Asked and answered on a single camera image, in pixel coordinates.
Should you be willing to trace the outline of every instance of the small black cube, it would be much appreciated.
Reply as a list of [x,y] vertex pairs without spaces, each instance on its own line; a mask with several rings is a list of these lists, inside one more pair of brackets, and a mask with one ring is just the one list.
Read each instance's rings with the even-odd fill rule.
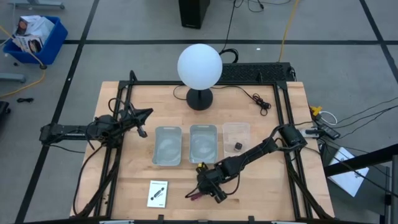
[[242,149],[242,144],[239,143],[239,142],[237,142],[237,143],[235,144],[235,150],[240,151],[241,149]]

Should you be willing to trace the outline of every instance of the white card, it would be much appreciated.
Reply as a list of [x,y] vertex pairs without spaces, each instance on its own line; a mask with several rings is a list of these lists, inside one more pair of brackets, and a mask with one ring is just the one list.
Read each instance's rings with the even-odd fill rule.
[[167,196],[167,181],[151,180],[148,193],[148,207],[165,208]]
[[[344,162],[348,159],[352,159],[354,156],[351,153],[349,153],[347,151],[347,149],[341,147],[336,152],[335,157],[336,158],[333,158],[331,160],[329,166],[332,164],[336,164],[338,162],[337,159],[339,161]],[[366,174],[368,173],[369,168],[365,167],[362,169],[358,169],[356,171],[359,172],[360,174],[362,174],[364,177],[366,177]],[[329,179],[353,197],[355,197],[357,191],[359,190],[359,188],[363,182],[363,178],[360,177],[358,174],[356,174],[353,171],[333,175],[333,176],[329,177]]]

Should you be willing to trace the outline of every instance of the gray floor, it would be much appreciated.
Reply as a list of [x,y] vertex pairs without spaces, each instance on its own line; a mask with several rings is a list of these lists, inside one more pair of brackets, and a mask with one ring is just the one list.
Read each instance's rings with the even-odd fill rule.
[[[395,29],[398,2],[366,1],[385,40],[398,40]],[[64,0],[66,9],[28,10],[18,8],[16,16],[41,14],[58,16],[68,29],[67,39],[81,37],[93,0]],[[252,13],[247,4],[235,10],[230,39],[280,40],[294,2],[265,5]],[[213,0],[200,30],[180,25],[177,0],[100,0],[88,40],[172,40],[224,39],[232,2]],[[0,25],[11,27],[12,6],[0,0]],[[0,39],[6,36],[0,33]],[[300,1],[289,40],[376,40],[358,0]],[[185,44],[176,45],[85,45],[60,118],[60,123],[82,124],[93,117],[101,82],[126,79],[133,69],[140,80],[178,80],[177,59]],[[222,49],[223,45],[212,45]],[[239,62],[275,62],[279,45],[228,45],[239,51]],[[40,153],[39,129],[52,119],[77,45],[65,44],[47,69],[45,81],[33,88],[2,99],[10,102],[12,113],[0,129],[0,223],[12,223]],[[398,46],[388,46],[398,60]],[[27,75],[28,83],[40,76],[36,65],[12,64],[1,56],[0,72]],[[224,62],[232,61],[228,55]],[[311,105],[321,105],[338,118],[347,117],[380,101],[398,96],[397,81],[378,45],[286,45],[284,62],[296,69],[304,82]],[[0,82],[0,95],[20,83]],[[19,97],[33,97],[32,104],[16,103]],[[392,102],[384,105],[395,105]],[[397,143],[397,112],[388,111],[375,122],[339,143],[371,152]],[[355,126],[341,130],[347,133]],[[62,145],[83,150],[83,142]],[[51,149],[29,207],[26,221],[66,218],[72,204],[78,170],[83,156]],[[378,222],[375,214],[355,208],[332,197],[336,216],[344,220]]]

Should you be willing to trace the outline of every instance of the wooden tabletop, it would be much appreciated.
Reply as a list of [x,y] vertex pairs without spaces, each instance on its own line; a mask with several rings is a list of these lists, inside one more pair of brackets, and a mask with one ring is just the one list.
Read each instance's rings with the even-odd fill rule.
[[[117,82],[104,82],[98,98],[95,116],[111,114],[108,100],[117,93]],[[113,205],[113,219],[157,219],[163,214],[166,220],[247,220],[253,215],[256,220],[294,220],[289,182],[282,152],[268,154],[250,165],[241,173],[239,190],[221,204],[214,198],[204,196],[191,201],[184,196],[195,188],[196,165],[188,160],[189,130],[193,124],[214,124],[218,130],[218,160],[223,159],[223,129],[227,122],[246,122],[251,125],[251,147],[259,144],[279,125],[271,86],[242,86],[249,94],[258,93],[272,108],[267,116],[260,115],[260,108],[238,88],[212,89],[214,100],[205,111],[191,110],[186,101],[173,97],[175,86],[134,86],[132,103],[135,108],[153,108],[143,127],[147,138],[140,138],[136,128],[125,134],[121,165]],[[307,97],[303,83],[288,83],[290,104],[296,123],[310,121]],[[187,87],[178,88],[176,95],[184,98]],[[284,120],[287,115],[283,93],[280,91]],[[179,126],[182,129],[182,161],[177,167],[155,166],[152,156],[155,146],[155,128]],[[303,124],[301,128],[311,126]],[[315,140],[308,139],[308,147],[317,149]],[[85,158],[93,151],[88,147]],[[83,172],[76,208],[80,211],[98,188],[105,150],[98,152],[86,165]],[[308,149],[301,152],[309,191],[324,210],[333,214],[326,178],[320,156]],[[169,182],[166,208],[148,208],[147,196],[151,180]],[[225,192],[231,192],[236,180],[223,184]],[[108,193],[104,194],[103,206]],[[301,216],[305,216],[302,202]]]

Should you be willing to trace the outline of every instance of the blue bin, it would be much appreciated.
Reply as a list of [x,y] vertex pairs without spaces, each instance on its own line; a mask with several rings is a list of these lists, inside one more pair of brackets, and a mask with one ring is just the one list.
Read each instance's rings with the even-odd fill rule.
[[[46,16],[46,18],[54,23],[54,28],[51,30],[49,37],[45,41],[42,50],[34,55],[40,59],[43,64],[51,65],[60,51],[63,41],[67,38],[68,31],[62,25],[60,18],[52,16]],[[29,53],[23,52],[11,40],[8,40],[3,48],[3,51],[4,53],[11,54],[14,58],[22,63],[39,63]]]

